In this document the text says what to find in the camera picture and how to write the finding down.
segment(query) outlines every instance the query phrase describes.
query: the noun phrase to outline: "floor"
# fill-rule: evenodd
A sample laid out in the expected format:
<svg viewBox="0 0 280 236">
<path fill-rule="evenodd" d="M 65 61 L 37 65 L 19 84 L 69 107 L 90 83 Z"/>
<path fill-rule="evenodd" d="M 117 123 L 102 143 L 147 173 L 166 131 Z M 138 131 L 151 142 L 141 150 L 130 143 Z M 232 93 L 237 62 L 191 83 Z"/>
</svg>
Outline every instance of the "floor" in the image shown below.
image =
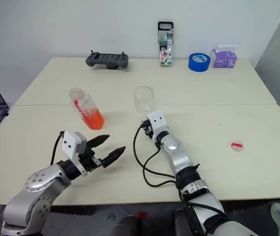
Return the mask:
<svg viewBox="0 0 280 236">
<path fill-rule="evenodd" d="M 270 216 L 272 202 L 274 201 L 229 201 L 223 202 L 223 206 L 230 220 L 242 223 L 259 236 L 277 236 L 276 224 Z M 42 233 L 44 236 L 109 236 L 123 217 L 146 212 L 146 218 L 143 219 L 144 236 L 172 236 L 172 214 L 181 207 L 181 203 L 127 204 L 95 206 L 92 215 L 51 212 Z"/>
</svg>

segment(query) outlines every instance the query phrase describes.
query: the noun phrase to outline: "blue tape roll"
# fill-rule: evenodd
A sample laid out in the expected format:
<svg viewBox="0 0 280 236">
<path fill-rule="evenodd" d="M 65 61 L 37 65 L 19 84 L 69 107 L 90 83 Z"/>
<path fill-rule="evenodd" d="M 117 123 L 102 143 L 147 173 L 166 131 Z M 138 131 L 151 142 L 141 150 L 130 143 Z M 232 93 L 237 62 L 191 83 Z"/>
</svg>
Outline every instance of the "blue tape roll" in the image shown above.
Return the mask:
<svg viewBox="0 0 280 236">
<path fill-rule="evenodd" d="M 197 72 L 206 71 L 210 64 L 210 57 L 203 53 L 194 53 L 189 56 L 188 67 Z"/>
</svg>

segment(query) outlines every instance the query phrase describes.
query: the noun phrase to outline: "orange liquid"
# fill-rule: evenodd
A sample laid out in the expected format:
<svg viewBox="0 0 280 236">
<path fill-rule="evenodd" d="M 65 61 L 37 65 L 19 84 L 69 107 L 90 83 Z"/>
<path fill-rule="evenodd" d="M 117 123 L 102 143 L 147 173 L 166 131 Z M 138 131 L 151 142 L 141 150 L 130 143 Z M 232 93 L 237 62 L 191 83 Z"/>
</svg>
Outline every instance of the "orange liquid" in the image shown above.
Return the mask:
<svg viewBox="0 0 280 236">
<path fill-rule="evenodd" d="M 104 124 L 104 118 L 100 111 L 97 109 L 96 112 L 83 116 L 82 120 L 90 129 L 99 130 Z"/>
</svg>

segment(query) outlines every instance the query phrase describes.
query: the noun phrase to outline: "small red object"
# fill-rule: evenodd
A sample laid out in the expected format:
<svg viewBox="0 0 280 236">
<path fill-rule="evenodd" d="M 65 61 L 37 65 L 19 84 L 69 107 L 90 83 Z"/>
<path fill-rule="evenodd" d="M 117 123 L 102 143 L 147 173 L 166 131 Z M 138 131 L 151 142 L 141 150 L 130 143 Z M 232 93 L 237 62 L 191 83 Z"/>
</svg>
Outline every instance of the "small red object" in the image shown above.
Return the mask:
<svg viewBox="0 0 280 236">
<path fill-rule="evenodd" d="M 238 144 L 238 143 L 232 143 L 232 145 L 231 146 L 236 146 L 236 147 L 240 147 L 240 148 L 242 148 L 243 147 L 243 145 L 242 144 Z"/>
<path fill-rule="evenodd" d="M 138 213 L 138 219 L 145 219 L 146 218 L 146 215 L 147 215 L 147 212 L 146 211 L 140 211 Z"/>
</svg>

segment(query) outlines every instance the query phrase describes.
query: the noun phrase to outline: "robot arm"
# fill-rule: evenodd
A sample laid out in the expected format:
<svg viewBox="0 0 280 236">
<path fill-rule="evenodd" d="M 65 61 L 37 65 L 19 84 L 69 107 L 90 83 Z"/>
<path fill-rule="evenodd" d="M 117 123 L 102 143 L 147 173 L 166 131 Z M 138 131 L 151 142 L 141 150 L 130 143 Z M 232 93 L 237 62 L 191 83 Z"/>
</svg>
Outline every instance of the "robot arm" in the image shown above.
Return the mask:
<svg viewBox="0 0 280 236">
<path fill-rule="evenodd" d="M 183 148 L 182 142 L 170 133 L 163 112 L 150 113 L 148 120 L 142 124 L 142 127 L 144 127 L 146 134 L 152 138 L 155 146 L 162 148 L 168 157 L 170 168 L 176 177 L 176 187 L 179 190 L 180 198 L 188 205 L 186 212 L 190 228 L 195 236 L 204 234 L 257 236 L 243 225 L 228 221 L 224 217 L 224 209 L 220 201 L 215 197 L 207 183 L 200 178 L 197 172 L 198 165 L 193 164 Z"/>
<path fill-rule="evenodd" d="M 1 233 L 8 236 L 40 234 L 54 200 L 72 180 L 100 166 L 107 167 L 124 152 L 126 147 L 120 147 L 105 159 L 96 159 L 92 148 L 108 137 L 100 135 L 87 142 L 79 132 L 64 132 L 62 149 L 69 159 L 37 171 L 26 180 L 21 192 L 5 208 Z"/>
</svg>

